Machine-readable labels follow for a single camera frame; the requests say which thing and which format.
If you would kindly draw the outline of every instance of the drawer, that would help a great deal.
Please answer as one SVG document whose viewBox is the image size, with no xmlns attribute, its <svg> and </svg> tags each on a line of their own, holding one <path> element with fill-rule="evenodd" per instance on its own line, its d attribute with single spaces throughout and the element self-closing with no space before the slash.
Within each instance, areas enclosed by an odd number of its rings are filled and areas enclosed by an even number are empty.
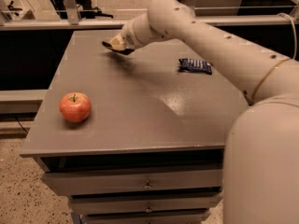
<svg viewBox="0 0 299 224">
<path fill-rule="evenodd" d="M 205 209 L 159 212 L 151 214 L 85 216 L 86 224 L 184 224 L 205 221 L 210 212 Z"/>
<path fill-rule="evenodd" d="M 198 189 L 221 187 L 222 169 L 194 167 L 172 170 L 142 169 L 47 173 L 43 181 L 57 194 L 65 196 L 134 192 L 160 189 Z"/>
<path fill-rule="evenodd" d="M 215 207 L 221 200 L 218 192 L 209 189 L 151 191 L 79 197 L 69 200 L 77 214 L 153 213 L 166 210 Z"/>
</svg>

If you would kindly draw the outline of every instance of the gray tabletop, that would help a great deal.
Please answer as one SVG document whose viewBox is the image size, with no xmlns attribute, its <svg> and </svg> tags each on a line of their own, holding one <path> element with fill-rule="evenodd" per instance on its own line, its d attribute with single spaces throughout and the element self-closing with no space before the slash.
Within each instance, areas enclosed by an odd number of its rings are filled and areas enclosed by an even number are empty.
<svg viewBox="0 0 299 224">
<path fill-rule="evenodd" d="M 101 42 L 118 31 L 74 32 L 21 155 L 48 157 L 223 147 L 234 120 L 248 107 L 216 70 L 179 73 L 178 58 L 201 59 L 178 40 L 122 56 Z M 62 118 L 68 92 L 87 94 L 91 115 Z"/>
</svg>

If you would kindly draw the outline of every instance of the speckled floor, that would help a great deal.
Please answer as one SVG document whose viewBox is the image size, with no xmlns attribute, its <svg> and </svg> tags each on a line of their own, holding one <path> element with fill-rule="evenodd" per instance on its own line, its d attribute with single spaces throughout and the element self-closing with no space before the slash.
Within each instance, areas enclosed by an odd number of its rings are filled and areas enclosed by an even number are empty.
<svg viewBox="0 0 299 224">
<path fill-rule="evenodd" d="M 106 12 L 122 7 L 146 8 L 150 0 L 96 0 Z M 30 0 L 31 4 L 40 1 Z M 32 121 L 21 120 L 26 130 Z M 73 223 L 65 197 L 56 196 L 41 180 L 43 171 L 32 159 L 19 156 L 26 132 L 16 120 L 0 119 L 0 224 Z M 222 224 L 222 203 L 203 224 Z"/>
</svg>

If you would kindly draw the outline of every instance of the red apple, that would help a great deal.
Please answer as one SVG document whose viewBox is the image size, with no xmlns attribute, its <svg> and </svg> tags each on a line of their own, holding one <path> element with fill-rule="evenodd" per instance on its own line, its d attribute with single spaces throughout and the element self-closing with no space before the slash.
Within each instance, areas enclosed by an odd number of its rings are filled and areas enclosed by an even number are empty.
<svg viewBox="0 0 299 224">
<path fill-rule="evenodd" d="M 84 93 L 70 92 L 60 101 L 59 109 L 66 120 L 78 123 L 89 117 L 92 103 Z"/>
</svg>

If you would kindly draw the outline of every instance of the desk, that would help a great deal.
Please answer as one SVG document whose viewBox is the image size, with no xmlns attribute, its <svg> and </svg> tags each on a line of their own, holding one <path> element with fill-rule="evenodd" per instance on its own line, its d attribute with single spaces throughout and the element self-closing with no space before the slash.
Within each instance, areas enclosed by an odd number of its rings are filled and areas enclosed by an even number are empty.
<svg viewBox="0 0 299 224">
<path fill-rule="evenodd" d="M 201 221 L 221 199 L 225 137 L 247 103 L 216 70 L 179 73 L 178 58 L 201 59 L 182 42 L 122 56 L 101 45 L 117 32 L 74 32 L 21 156 L 86 223 Z M 59 113 L 71 91 L 93 103 L 80 124 Z"/>
</svg>

